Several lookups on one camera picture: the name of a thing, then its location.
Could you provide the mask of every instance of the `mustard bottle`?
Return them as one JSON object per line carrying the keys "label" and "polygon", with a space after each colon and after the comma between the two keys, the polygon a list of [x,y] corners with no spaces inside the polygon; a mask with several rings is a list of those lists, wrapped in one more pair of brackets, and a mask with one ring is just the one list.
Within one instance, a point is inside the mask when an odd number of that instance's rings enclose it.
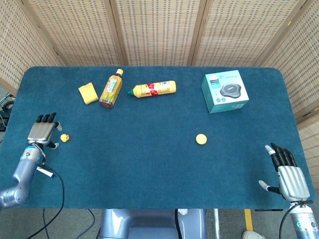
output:
{"label": "mustard bottle", "polygon": [[100,104],[107,108],[113,108],[115,100],[118,97],[120,89],[122,87],[122,75],[123,70],[118,69],[116,74],[111,76],[106,83],[106,86],[100,97]]}
{"label": "mustard bottle", "polygon": [[132,90],[129,90],[128,94],[140,98],[146,96],[158,96],[174,92],[176,92],[175,81],[164,81],[137,85]]}

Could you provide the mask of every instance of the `blue felt tablecloth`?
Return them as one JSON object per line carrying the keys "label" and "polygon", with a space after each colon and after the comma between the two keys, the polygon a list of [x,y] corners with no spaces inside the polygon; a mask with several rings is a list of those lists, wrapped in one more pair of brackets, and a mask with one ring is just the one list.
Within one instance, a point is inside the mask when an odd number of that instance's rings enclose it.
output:
{"label": "blue felt tablecloth", "polygon": [[[265,144],[290,149],[314,190],[286,86],[272,68],[123,67],[113,109],[85,105],[78,88],[92,82],[101,94],[117,67],[33,67],[26,71],[0,150],[0,189],[11,176],[40,114],[57,112],[61,132],[47,166],[65,183],[68,208],[284,208]],[[250,101],[241,110],[209,114],[201,89],[205,74],[239,70]],[[134,85],[175,80],[177,92],[127,95]],[[195,142],[204,133],[207,144]],[[58,178],[36,173],[27,207],[60,207]]]}

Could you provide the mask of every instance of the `yellow rubber duck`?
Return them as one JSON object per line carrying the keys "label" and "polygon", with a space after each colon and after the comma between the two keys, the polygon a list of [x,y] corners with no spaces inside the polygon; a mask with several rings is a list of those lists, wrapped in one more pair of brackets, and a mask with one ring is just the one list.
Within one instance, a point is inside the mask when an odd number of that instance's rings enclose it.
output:
{"label": "yellow rubber duck", "polygon": [[62,134],[60,139],[62,140],[62,142],[66,142],[70,139],[70,136],[66,133]]}

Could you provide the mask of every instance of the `robotic hand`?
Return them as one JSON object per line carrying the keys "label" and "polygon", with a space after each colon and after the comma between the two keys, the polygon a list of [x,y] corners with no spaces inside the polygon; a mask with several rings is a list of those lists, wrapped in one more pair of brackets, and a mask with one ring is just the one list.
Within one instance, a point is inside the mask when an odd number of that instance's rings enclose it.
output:
{"label": "robotic hand", "polygon": [[307,201],[310,193],[301,168],[297,166],[295,158],[289,150],[282,149],[274,143],[271,143],[271,147],[265,146],[277,172],[279,187],[269,186],[262,180],[259,180],[259,184],[266,191],[281,194],[291,204],[280,225],[279,238],[281,238],[283,221],[289,213],[297,238],[319,239],[319,228],[313,211],[305,205],[312,203],[312,201]]}
{"label": "robotic hand", "polygon": [[30,185],[36,170],[39,170],[50,177],[54,175],[41,166],[45,162],[45,154],[43,148],[48,146],[55,149],[58,143],[51,141],[55,128],[62,130],[60,122],[54,122],[56,113],[50,115],[40,115],[32,126],[27,138],[27,146],[20,158],[20,162],[12,176],[13,180],[18,183],[15,187],[11,187],[0,191],[0,210],[14,207],[25,203],[30,196]]}

